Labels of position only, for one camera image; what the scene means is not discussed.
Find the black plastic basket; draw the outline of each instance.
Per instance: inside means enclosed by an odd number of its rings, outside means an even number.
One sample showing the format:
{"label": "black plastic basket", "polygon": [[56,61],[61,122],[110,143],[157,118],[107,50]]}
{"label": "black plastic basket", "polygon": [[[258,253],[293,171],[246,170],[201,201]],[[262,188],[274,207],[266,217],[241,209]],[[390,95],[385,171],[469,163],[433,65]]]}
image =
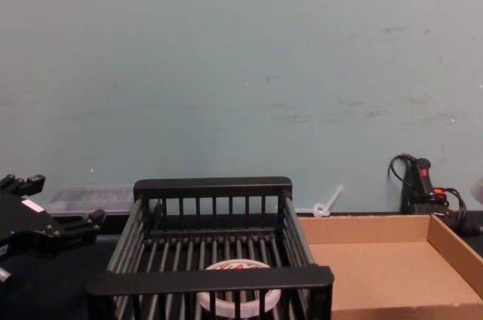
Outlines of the black plastic basket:
{"label": "black plastic basket", "polygon": [[[215,319],[216,298],[260,299],[258,318],[331,318],[334,276],[313,263],[285,177],[140,180],[107,271],[88,284],[97,319]],[[268,269],[206,271],[229,258]],[[265,312],[264,294],[281,289]],[[210,294],[210,311],[196,294]]]}

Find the table surface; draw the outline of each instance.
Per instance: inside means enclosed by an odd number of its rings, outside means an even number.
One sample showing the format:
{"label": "table surface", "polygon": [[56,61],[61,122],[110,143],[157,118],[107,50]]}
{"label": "table surface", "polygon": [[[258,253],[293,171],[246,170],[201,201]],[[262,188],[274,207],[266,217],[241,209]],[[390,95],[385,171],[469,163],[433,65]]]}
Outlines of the table surface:
{"label": "table surface", "polygon": [[[483,224],[483,213],[470,213]],[[483,235],[464,238],[483,256]],[[115,242],[99,242],[53,259],[19,255],[2,261],[14,277],[0,285],[0,319],[87,320],[86,282],[106,267]]]}

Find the white label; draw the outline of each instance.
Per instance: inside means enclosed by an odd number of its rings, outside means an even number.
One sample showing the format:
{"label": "white label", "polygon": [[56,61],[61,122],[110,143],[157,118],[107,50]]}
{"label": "white label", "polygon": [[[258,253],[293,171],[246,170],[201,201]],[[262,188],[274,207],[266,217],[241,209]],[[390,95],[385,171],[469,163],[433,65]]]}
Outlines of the white label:
{"label": "white label", "polygon": [[0,247],[0,257],[3,256],[4,254],[7,254],[7,252],[8,252],[8,245]]}
{"label": "white label", "polygon": [[42,208],[40,205],[38,205],[35,202],[32,202],[30,199],[26,199],[25,201],[22,201],[24,205],[29,207],[30,209],[33,209],[35,212],[40,213],[42,211],[45,211],[44,208]]}

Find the open cardboard box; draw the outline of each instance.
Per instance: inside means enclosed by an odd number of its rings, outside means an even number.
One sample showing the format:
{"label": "open cardboard box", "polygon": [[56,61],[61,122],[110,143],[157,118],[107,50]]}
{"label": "open cardboard box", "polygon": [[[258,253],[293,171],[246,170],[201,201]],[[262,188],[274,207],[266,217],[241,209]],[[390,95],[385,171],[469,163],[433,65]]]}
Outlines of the open cardboard box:
{"label": "open cardboard box", "polygon": [[332,319],[483,320],[483,260],[430,216],[300,218]]}

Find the power cord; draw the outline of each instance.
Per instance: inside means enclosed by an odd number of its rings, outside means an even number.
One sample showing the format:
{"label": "power cord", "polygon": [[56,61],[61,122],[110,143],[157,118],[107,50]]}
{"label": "power cord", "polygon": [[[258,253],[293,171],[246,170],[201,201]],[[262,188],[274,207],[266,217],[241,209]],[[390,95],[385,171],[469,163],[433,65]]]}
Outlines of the power cord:
{"label": "power cord", "polygon": [[464,223],[466,222],[466,204],[464,200],[461,198],[460,192],[458,192],[455,188],[444,188],[443,190],[445,192],[451,193],[458,199],[459,208],[458,208],[458,217],[456,219],[456,228],[462,229]]}
{"label": "power cord", "polygon": [[398,154],[394,158],[391,159],[391,162],[389,163],[389,167],[387,168],[387,175],[389,176],[389,171],[391,171],[396,178],[398,178],[401,182],[403,182],[405,185],[409,186],[410,188],[414,188],[413,184],[409,183],[406,181],[403,177],[401,177],[394,169],[394,163],[398,160],[402,160],[405,162],[407,165],[408,163],[412,163],[416,160],[415,157],[409,154]]}

